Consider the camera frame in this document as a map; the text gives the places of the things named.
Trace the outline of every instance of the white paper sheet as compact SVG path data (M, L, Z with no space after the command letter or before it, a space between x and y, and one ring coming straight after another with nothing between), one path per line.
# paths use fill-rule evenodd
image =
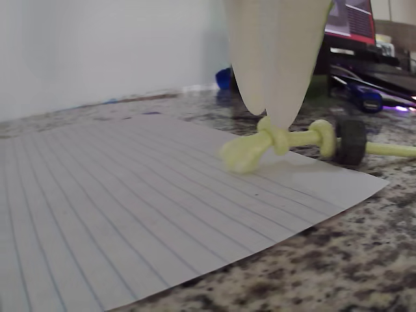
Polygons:
M252 175L235 136L165 116L0 140L3 311L102 311L261 251L387 182L289 153Z

